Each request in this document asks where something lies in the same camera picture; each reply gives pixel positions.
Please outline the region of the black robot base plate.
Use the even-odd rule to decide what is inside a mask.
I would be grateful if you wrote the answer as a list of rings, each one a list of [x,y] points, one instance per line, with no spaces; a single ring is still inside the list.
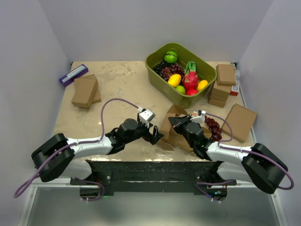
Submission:
[[[217,174],[220,161],[88,161],[92,174],[83,181],[71,179],[73,186],[81,186],[82,198],[96,197],[99,188],[88,188],[98,182],[104,186],[104,195],[116,192],[194,193],[209,192],[222,200],[226,189],[219,191],[204,183],[224,182]]]

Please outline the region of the brown cardboard box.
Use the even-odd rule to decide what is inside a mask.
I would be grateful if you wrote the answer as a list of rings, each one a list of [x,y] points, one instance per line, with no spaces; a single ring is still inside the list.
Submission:
[[[213,141],[209,139],[211,133],[208,129],[201,127],[201,124],[199,137],[177,134],[176,129],[172,128],[168,117],[178,117],[180,114],[189,115],[191,117],[191,114],[188,114],[180,105],[172,105],[165,114],[162,125],[159,128],[159,132],[164,135],[159,142],[163,150],[172,151],[173,146],[187,151],[201,150],[213,143]]]

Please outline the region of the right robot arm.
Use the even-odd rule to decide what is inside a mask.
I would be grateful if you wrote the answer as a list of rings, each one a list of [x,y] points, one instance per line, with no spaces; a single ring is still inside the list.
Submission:
[[[197,157],[218,163],[217,168],[209,174],[213,184],[223,185],[240,180],[253,183],[267,194],[273,194],[276,189],[282,188],[280,183],[283,178],[288,177],[291,184],[285,190],[294,187],[287,166],[265,145],[256,143],[249,147],[238,147],[225,145],[221,140],[208,139],[200,126],[206,116],[208,113],[199,110],[191,115],[168,119],[174,131],[185,138]]]

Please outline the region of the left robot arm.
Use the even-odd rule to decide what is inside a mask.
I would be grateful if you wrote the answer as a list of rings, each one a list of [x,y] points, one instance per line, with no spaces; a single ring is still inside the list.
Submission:
[[[52,136],[36,149],[31,158],[42,182],[52,181],[70,169],[75,159],[92,155],[111,155],[124,150],[125,145],[143,138],[155,145],[163,134],[151,123],[155,117],[149,112],[139,113],[137,120],[126,119],[118,128],[104,134],[103,137],[72,139],[63,133]]]

